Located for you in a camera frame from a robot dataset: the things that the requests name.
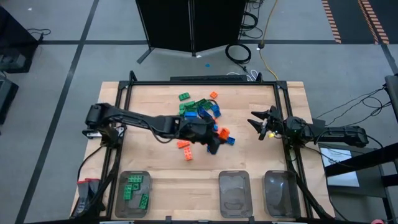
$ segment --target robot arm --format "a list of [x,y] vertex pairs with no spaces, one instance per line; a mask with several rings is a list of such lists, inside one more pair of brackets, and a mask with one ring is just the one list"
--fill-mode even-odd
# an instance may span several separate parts
[[109,147],[119,144],[119,132],[112,126],[121,123],[138,128],[149,129],[154,135],[166,139],[181,139],[192,143],[200,142],[210,146],[210,152],[216,154],[220,144],[225,143],[213,131],[215,121],[211,118],[185,119],[182,116],[147,116],[111,106],[108,103],[97,103],[90,107],[86,117],[89,130],[97,130],[102,141]]
[[264,121],[257,122],[248,119],[248,122],[260,134],[259,140],[263,140],[266,132],[271,131],[285,136],[292,145],[304,147],[310,141],[317,143],[323,142],[344,142],[350,146],[365,147],[369,144],[366,131],[359,126],[343,126],[337,128],[327,128],[322,125],[308,124],[303,119],[291,116],[282,121],[280,111],[271,106],[264,112],[252,112]]

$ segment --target wooden table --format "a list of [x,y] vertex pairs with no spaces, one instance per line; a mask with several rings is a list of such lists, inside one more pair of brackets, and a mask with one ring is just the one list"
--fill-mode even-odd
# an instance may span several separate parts
[[[114,104],[117,87],[118,82],[104,82],[98,101]],[[293,114],[310,122],[303,83],[288,82],[288,87]],[[277,220],[264,211],[261,179],[268,170],[286,170],[283,146],[280,139],[259,141],[257,132],[247,122],[248,118],[257,119],[250,111],[264,111],[275,105],[271,86],[133,86],[129,108],[151,116],[174,115],[178,113],[179,94],[189,92],[190,100],[196,101],[209,98],[212,91],[218,92],[216,100],[222,113],[218,119],[219,126],[228,128],[231,136],[236,138],[234,146],[220,146],[215,156],[206,151],[206,146],[193,144],[193,160],[186,161],[183,151],[177,148],[177,140],[161,144],[148,130],[127,128],[119,174],[126,170],[146,170],[152,177],[149,211],[143,220],[164,220],[167,215],[171,215],[173,220],[230,220],[220,214],[218,174],[222,170],[246,170],[250,175],[255,219]],[[285,108],[281,91],[280,95]],[[99,139],[88,140],[85,156],[99,144]],[[86,162],[81,170],[81,180],[101,177],[104,155],[105,150],[102,150]],[[334,216],[320,155],[302,149],[302,160],[308,189],[326,212]],[[299,194],[302,216],[305,217],[300,190]],[[108,196],[109,187],[103,198],[105,205]],[[112,219],[119,219],[114,212]]]

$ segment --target cable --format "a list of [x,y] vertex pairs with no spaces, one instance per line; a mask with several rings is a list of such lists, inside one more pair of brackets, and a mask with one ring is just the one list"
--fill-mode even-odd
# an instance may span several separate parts
[[50,29],[35,29],[35,28],[30,28],[27,29],[26,31],[30,31],[33,30],[33,32],[30,32],[30,34],[40,34],[40,35],[50,35],[51,34],[51,30]]
[[366,119],[368,119],[368,118],[370,118],[370,117],[372,117],[372,116],[378,115],[378,114],[381,112],[381,110],[382,110],[383,108],[385,108],[385,107],[387,107],[387,106],[390,106],[390,105],[391,105],[391,102],[388,102],[388,103],[382,105],[380,108],[375,109],[374,111],[372,111],[372,113],[371,113],[369,116],[365,117],[364,119],[362,119],[362,120],[360,120],[360,121],[357,121],[357,122],[353,122],[353,123],[351,123],[351,124],[347,124],[347,125],[345,125],[345,126],[351,126],[351,125],[354,125],[354,124],[359,124],[360,122],[362,122],[362,121],[364,121],[364,120],[366,120]]
[[100,149],[102,149],[104,146],[100,146],[99,148],[97,148],[94,152],[92,152],[89,156],[87,156],[87,158],[85,160],[83,160],[83,162],[80,164],[80,167],[77,171],[77,181],[79,181],[80,178],[80,171],[81,168],[83,168],[83,165],[86,163],[86,161],[91,157],[94,156],[98,151],[100,151]]
[[[328,123],[328,124],[326,124],[326,126],[329,126],[329,125],[333,124],[338,118],[342,117],[342,116],[343,116],[344,114],[346,114],[349,110],[351,110],[351,109],[354,108],[355,106],[359,105],[360,103],[362,103],[363,105],[365,105],[365,106],[367,106],[367,107],[369,107],[369,108],[376,108],[376,109],[375,109],[374,111],[372,111],[372,113],[371,113],[369,116],[367,116],[366,118],[364,118],[363,120],[358,121],[358,122],[355,122],[355,123],[352,123],[352,124],[358,124],[358,123],[360,123],[360,122],[362,122],[362,121],[368,119],[368,118],[371,117],[371,116],[377,116],[377,115],[381,112],[381,110],[382,110],[383,108],[385,108],[385,107],[387,107],[387,106],[390,105],[389,102],[386,103],[385,105],[383,105],[383,104],[381,103],[380,100],[378,100],[377,98],[373,97],[373,95],[375,95],[377,92],[381,91],[382,89],[383,89],[383,88],[378,89],[378,90],[375,90],[375,91],[373,91],[373,92],[370,93],[370,94],[367,94],[367,96],[366,96],[365,98],[363,98],[361,101],[357,102],[356,104],[354,104],[353,106],[351,106],[350,108],[348,108],[346,111],[344,111],[344,112],[343,112],[342,114],[340,114],[339,116],[333,118],[333,121],[330,122],[330,123]],[[374,99],[374,100],[377,100],[377,101],[379,102],[380,106],[378,106],[378,107],[369,106],[369,105],[367,105],[367,104],[364,102],[366,99]]]
[[340,105],[340,106],[337,106],[337,107],[331,109],[330,111],[326,111],[326,112],[322,113],[321,115],[317,116],[315,119],[318,119],[318,118],[322,117],[323,115],[325,115],[325,114],[327,114],[327,113],[330,113],[330,112],[334,111],[335,109],[341,108],[342,106],[345,106],[345,105],[347,105],[348,103],[351,103],[352,101],[361,98],[362,96],[372,95],[372,94],[377,93],[378,91],[383,90],[383,89],[384,89],[384,88],[380,88],[380,89],[378,89],[378,90],[374,90],[374,91],[372,91],[372,92],[370,92],[370,93],[366,93],[366,94],[363,94],[363,95],[361,95],[361,96],[359,96],[359,97],[357,97],[357,98],[354,98],[354,99],[352,99],[352,100],[349,100],[348,102],[346,102],[346,103],[344,103],[344,104],[342,104],[342,105]]
[[[246,59],[243,59],[243,60],[239,60],[239,59],[232,58],[232,57],[230,56],[230,54],[229,54],[229,48],[232,47],[232,46],[240,46],[240,47],[243,47],[243,48],[248,52],[248,54],[249,54],[248,57],[247,57]],[[248,73],[248,70],[246,69],[246,66],[242,66],[242,65],[247,64],[247,63],[250,62],[250,59],[251,59],[251,51],[250,51],[249,47],[246,47],[246,46],[243,45],[243,44],[228,44],[228,45],[226,46],[226,48],[225,48],[225,55],[226,55],[232,62],[234,62],[236,65],[239,65],[239,67],[241,67],[243,71],[245,71],[246,73]]]
[[345,154],[345,153],[342,153],[342,152],[338,152],[338,151],[334,151],[334,150],[332,150],[331,148],[333,148],[333,147],[331,147],[331,146],[329,146],[329,145],[327,145],[327,144],[325,144],[325,143],[318,143],[318,145],[319,146],[323,146],[323,147],[326,147],[327,149],[329,149],[330,151],[332,151],[332,152],[335,152],[335,153],[338,153],[338,154],[342,154],[342,155],[346,155],[346,156],[352,156],[351,154]]
[[[118,139],[124,134],[125,131],[126,131],[126,128],[124,128],[123,131],[121,131],[121,132],[119,133]],[[97,152],[99,152],[100,149],[102,149],[103,147],[104,147],[104,145],[100,145],[99,148],[97,148],[94,152],[92,152],[90,155],[88,155],[88,156],[86,157],[85,160],[83,160],[83,162],[80,164],[80,167],[79,167],[79,169],[78,169],[78,171],[77,171],[77,181],[79,181],[81,168],[82,168],[83,165],[86,163],[86,161],[87,161],[91,156],[94,156]]]
[[264,39],[266,38],[268,24],[269,24],[269,21],[271,20],[272,13],[274,12],[274,9],[275,9],[277,3],[278,3],[278,0],[275,0],[274,6],[272,7],[271,12],[269,13],[269,16],[267,19],[267,24],[266,24],[266,27],[264,28],[264,34],[262,36],[261,44],[259,44],[259,48],[260,48],[259,53],[260,53],[260,58],[261,58],[262,62],[264,63],[264,65],[266,66],[268,72],[270,72],[275,77],[276,80],[279,80],[276,73],[274,71],[272,71],[271,68],[267,65],[267,62],[263,59],[262,54],[261,54],[261,50],[265,47]]
[[7,75],[4,73],[4,71],[0,71],[0,72],[1,72],[1,74],[4,76],[4,80],[7,80],[8,77],[7,77]]

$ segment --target blue lego brick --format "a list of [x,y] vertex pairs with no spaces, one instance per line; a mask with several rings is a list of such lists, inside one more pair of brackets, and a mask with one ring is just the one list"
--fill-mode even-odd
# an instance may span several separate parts
[[235,144],[235,138],[228,137],[226,143],[233,146]]
[[214,116],[216,118],[218,118],[219,116],[221,116],[221,112],[219,110],[218,111],[214,111]]
[[211,106],[211,108],[210,108],[213,112],[215,112],[215,111],[219,111],[220,110],[220,107],[218,106],[218,105],[213,105],[213,106]]
[[187,112],[185,112],[184,115],[185,115],[185,117],[194,117],[194,118],[196,118],[198,116],[198,114],[193,111],[187,111]]
[[207,113],[207,111],[203,107],[199,107],[198,113],[201,118],[212,118],[211,114]]

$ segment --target black equipment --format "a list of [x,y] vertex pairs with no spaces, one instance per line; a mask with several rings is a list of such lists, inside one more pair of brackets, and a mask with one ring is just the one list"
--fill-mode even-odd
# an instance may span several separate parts
[[0,70],[28,72],[39,41],[0,6]]
[[11,103],[17,94],[18,86],[8,79],[0,80],[0,124],[4,124]]
[[86,118],[88,130],[84,130],[83,134],[86,135],[92,130],[98,130],[102,135],[103,143],[109,147],[117,147],[119,144],[119,131],[113,127],[114,123],[149,129],[156,139],[156,136],[160,136],[166,139],[181,139],[192,143],[207,144],[212,154],[216,154],[220,144],[226,142],[220,140],[217,132],[213,131],[215,121],[212,118],[187,119],[183,116],[162,115],[151,117],[122,110],[108,103],[98,103],[91,106]]
[[264,112],[252,112],[260,119],[266,119],[261,123],[248,119],[248,122],[260,134],[259,140],[264,140],[266,133],[271,131],[275,134],[284,136],[293,146],[304,147],[310,141],[322,142],[344,142],[350,146],[365,147],[369,144],[366,131],[359,126],[345,126],[338,128],[326,128],[322,122],[321,125],[308,124],[303,119],[290,116],[282,121],[280,111],[275,107]]
[[149,48],[196,52],[238,41],[246,0],[136,0]]

